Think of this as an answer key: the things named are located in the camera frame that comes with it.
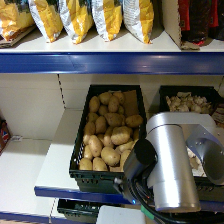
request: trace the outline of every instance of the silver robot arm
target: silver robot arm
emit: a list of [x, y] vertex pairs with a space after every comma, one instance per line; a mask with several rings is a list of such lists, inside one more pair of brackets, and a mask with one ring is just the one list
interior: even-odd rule
[[[124, 164], [125, 178], [115, 178], [115, 188], [131, 203], [142, 204], [168, 223], [224, 220], [224, 214], [200, 220], [166, 215], [200, 211], [186, 147], [199, 157], [208, 179], [224, 185], [224, 129], [217, 128], [210, 115], [189, 112], [157, 114], [148, 121], [146, 129], [146, 139], [135, 144]], [[155, 209], [149, 206], [150, 197]]]
[[201, 160], [214, 184], [224, 184], [224, 130], [207, 114], [160, 113], [147, 123], [146, 139], [158, 162], [148, 178], [157, 211], [195, 212], [200, 203], [186, 146]]

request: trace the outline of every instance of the blue shelf edge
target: blue shelf edge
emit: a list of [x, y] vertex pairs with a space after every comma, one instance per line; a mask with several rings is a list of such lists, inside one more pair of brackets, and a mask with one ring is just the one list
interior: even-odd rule
[[130, 204], [130, 202], [124, 199], [121, 194], [91, 193], [91, 192], [52, 189], [44, 187], [35, 187], [34, 191], [36, 196], [42, 196], [42, 197], [74, 199], [81, 201], [112, 203], [112, 204]]
[[30, 214], [0, 212], [0, 219], [18, 221], [18, 222], [34, 222], [34, 223], [49, 223], [50, 217], [36, 216]]
[[56, 218], [56, 217], [51, 217], [51, 224], [89, 224], [86, 222], [76, 222], [76, 221], [71, 221], [66, 218]]
[[0, 73], [224, 74], [224, 52], [0, 53], [0, 61]]
[[[75, 190], [49, 189], [44, 187], [35, 187], [34, 191], [36, 196], [42, 197], [53, 197], [112, 204], [131, 204], [128, 200], [124, 199], [121, 194], [91, 193]], [[202, 211], [224, 212], [224, 202], [200, 201], [200, 204]]]

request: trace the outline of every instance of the yellow chip bag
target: yellow chip bag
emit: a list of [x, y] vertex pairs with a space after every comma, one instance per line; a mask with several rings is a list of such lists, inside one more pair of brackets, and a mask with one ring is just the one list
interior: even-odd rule
[[46, 42], [55, 41], [63, 24], [58, 12], [58, 0], [28, 0], [33, 19]]
[[122, 7], [119, 0], [92, 0], [93, 20], [98, 34], [105, 40], [113, 40], [120, 31]]
[[27, 0], [0, 0], [0, 34], [6, 41], [15, 39], [33, 24]]
[[89, 0], [59, 0], [62, 23], [72, 42], [81, 43], [93, 25]]
[[145, 44], [151, 43], [154, 11], [150, 0], [124, 0], [125, 27]]

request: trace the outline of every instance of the black plastic crate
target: black plastic crate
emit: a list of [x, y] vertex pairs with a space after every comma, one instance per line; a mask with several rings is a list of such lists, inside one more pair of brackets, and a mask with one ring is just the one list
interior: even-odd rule
[[191, 92], [192, 96], [206, 97], [207, 101], [212, 103], [213, 109], [221, 100], [221, 96], [213, 86], [161, 86], [159, 90], [160, 112], [170, 111], [166, 102], [166, 96], [177, 96], [178, 92]]
[[99, 94], [107, 91], [127, 92], [132, 90], [136, 90], [138, 110], [139, 114], [143, 118], [143, 124], [140, 125], [139, 129], [139, 138], [145, 138], [147, 119], [143, 103], [142, 92], [139, 85], [90, 85], [69, 168], [70, 177], [75, 178], [81, 191], [118, 194], [118, 192], [113, 187], [113, 180], [115, 177], [122, 179], [124, 176], [123, 172], [78, 170], [78, 163], [83, 157], [82, 156], [84, 149], [83, 130], [86, 124], [86, 117], [89, 113], [90, 99], [93, 96], [98, 96]]
[[57, 211], [71, 221], [96, 223], [100, 207], [103, 205], [120, 206], [118, 204], [59, 199]]

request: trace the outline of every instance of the store shelf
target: store shelf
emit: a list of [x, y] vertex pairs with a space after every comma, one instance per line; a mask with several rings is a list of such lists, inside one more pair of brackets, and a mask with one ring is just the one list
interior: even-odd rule
[[50, 141], [9, 142], [0, 156], [0, 219], [49, 223], [54, 198], [36, 197], [34, 184]]
[[69, 165], [82, 111], [66, 109], [35, 184], [35, 194], [43, 197], [129, 204], [120, 194], [81, 192], [69, 176]]
[[122, 28], [117, 38], [104, 42], [95, 27], [83, 43], [72, 44], [63, 31], [45, 43], [38, 29], [10, 49], [0, 49], [1, 73], [74, 74], [203, 74], [222, 75], [224, 42], [208, 39], [199, 52], [181, 52], [162, 29], [146, 45]]

